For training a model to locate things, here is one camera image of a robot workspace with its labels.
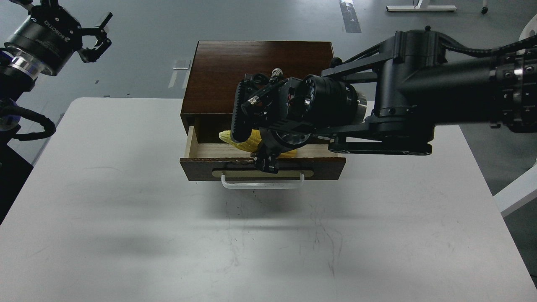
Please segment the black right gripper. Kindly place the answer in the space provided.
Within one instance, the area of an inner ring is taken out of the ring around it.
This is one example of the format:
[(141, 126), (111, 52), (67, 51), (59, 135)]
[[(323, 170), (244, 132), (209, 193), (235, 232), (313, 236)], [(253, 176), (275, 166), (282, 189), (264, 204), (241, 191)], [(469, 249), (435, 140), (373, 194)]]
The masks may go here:
[[(230, 137), (244, 143), (253, 129), (265, 129), (276, 145), (296, 149), (316, 129), (354, 122), (359, 122), (359, 93), (351, 84), (317, 75), (301, 80), (254, 74), (237, 86)], [(259, 147), (252, 153), (255, 168), (278, 174), (278, 155)]]

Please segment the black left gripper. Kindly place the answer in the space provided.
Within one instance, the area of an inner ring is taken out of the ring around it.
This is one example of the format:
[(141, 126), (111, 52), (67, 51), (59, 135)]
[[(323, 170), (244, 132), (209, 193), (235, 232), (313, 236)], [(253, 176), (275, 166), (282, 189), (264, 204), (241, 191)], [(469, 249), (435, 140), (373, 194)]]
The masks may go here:
[[(60, 5), (33, 5), (4, 46), (11, 54), (22, 50), (39, 59), (45, 65), (42, 74), (56, 76), (77, 50), (84, 63), (96, 62), (105, 53), (112, 44), (105, 29), (112, 17), (108, 12), (100, 24), (82, 28)], [(96, 37), (94, 48), (82, 48), (82, 36)]]

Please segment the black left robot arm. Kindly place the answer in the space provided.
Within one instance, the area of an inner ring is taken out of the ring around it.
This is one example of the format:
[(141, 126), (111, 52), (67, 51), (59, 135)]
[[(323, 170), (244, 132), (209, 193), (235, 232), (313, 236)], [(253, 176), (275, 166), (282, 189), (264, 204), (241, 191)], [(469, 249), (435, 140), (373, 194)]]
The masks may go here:
[(0, 197), (4, 220), (33, 166), (15, 152), (11, 140), (46, 139), (56, 132), (55, 122), (45, 115), (17, 105), (43, 74), (57, 76), (74, 53), (84, 63), (96, 62), (112, 42), (106, 25), (109, 12), (96, 27), (84, 28), (57, 0), (17, 0), (25, 8), (25, 21), (1, 47), (0, 67)]

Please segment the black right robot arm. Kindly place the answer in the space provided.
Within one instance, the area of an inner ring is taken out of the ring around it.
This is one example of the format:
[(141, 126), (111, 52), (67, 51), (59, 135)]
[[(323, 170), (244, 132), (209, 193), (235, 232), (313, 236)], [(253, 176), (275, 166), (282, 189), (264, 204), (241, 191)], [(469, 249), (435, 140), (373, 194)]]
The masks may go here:
[(259, 130), (255, 167), (276, 174), (277, 158), (312, 138), (330, 140), (334, 153), (424, 156), (437, 125), (485, 122), (536, 132), (536, 36), (474, 49), (429, 27), (397, 31), (320, 75), (246, 77), (230, 139)]

